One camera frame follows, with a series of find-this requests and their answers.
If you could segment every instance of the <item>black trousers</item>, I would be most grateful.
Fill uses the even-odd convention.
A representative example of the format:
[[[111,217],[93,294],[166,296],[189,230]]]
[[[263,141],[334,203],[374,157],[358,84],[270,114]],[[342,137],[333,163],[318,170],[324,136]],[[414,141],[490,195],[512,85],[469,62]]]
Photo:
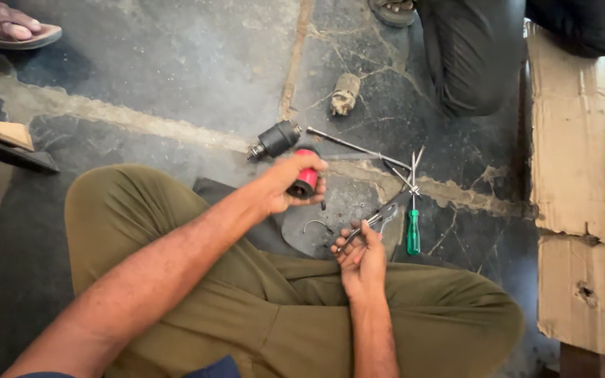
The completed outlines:
[[[438,98],[456,116],[491,114],[514,93],[525,16],[570,53],[605,56],[605,0],[419,0],[417,12]]]

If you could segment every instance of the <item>red cylindrical part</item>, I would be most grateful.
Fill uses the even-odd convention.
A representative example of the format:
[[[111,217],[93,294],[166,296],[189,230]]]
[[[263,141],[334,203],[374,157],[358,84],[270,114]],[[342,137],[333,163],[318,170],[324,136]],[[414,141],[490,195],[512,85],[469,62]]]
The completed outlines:
[[[299,147],[294,155],[312,155],[319,153],[311,146]],[[314,194],[314,190],[317,186],[317,180],[319,179],[319,173],[314,168],[305,168],[300,171],[298,178],[286,191],[290,195],[307,200]]]

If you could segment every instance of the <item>cardboard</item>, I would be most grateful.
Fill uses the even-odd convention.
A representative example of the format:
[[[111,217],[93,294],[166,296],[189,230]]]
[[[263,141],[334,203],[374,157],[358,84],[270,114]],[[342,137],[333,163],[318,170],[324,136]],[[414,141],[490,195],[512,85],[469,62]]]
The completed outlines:
[[[605,355],[605,57],[527,24],[538,207],[538,329]]]
[[[536,225],[605,243],[605,57],[579,58],[528,23]]]
[[[0,122],[0,142],[34,152],[32,137],[25,125],[20,123]]]
[[[605,244],[541,237],[537,321],[545,336],[605,355]]]

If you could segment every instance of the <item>green screwdriver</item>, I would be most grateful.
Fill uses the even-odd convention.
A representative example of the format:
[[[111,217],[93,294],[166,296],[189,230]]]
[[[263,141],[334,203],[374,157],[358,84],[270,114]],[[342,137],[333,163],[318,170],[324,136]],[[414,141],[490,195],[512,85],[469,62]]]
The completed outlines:
[[[412,186],[416,188],[415,169],[419,165],[419,160],[422,158],[424,147],[419,151],[419,155],[415,158],[415,152],[412,151]],[[421,244],[419,240],[419,211],[416,209],[416,195],[412,193],[412,211],[410,212],[410,227],[408,228],[408,253],[411,255],[419,254]]]

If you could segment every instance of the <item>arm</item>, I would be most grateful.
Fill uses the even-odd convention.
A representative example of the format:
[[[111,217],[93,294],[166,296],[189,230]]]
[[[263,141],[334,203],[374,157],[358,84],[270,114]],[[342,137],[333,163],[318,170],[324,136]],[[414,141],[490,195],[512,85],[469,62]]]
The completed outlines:
[[[76,298],[2,375],[54,371],[100,377],[127,343],[174,308],[252,226],[300,201],[285,193],[301,169],[324,170],[316,155],[278,161],[200,217],[133,253]]]
[[[393,339],[391,314],[384,294],[387,262],[382,235],[373,231],[368,222],[360,224],[361,234],[342,253],[349,230],[335,241],[331,252],[342,270],[342,285],[349,297],[349,310],[354,329],[354,377],[396,378],[399,376],[396,343]]]

